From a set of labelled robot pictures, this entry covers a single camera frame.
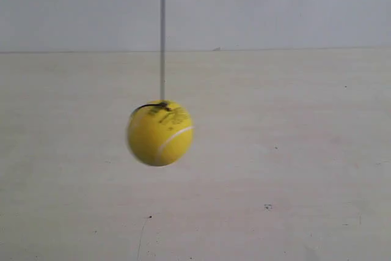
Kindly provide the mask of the yellow tennis ball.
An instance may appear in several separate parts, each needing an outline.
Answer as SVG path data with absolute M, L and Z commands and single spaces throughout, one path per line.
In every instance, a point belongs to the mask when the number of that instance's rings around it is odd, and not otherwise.
M 141 163 L 162 167 L 178 161 L 189 150 L 193 129 L 185 107 L 172 100 L 155 100 L 131 113 L 126 140 Z

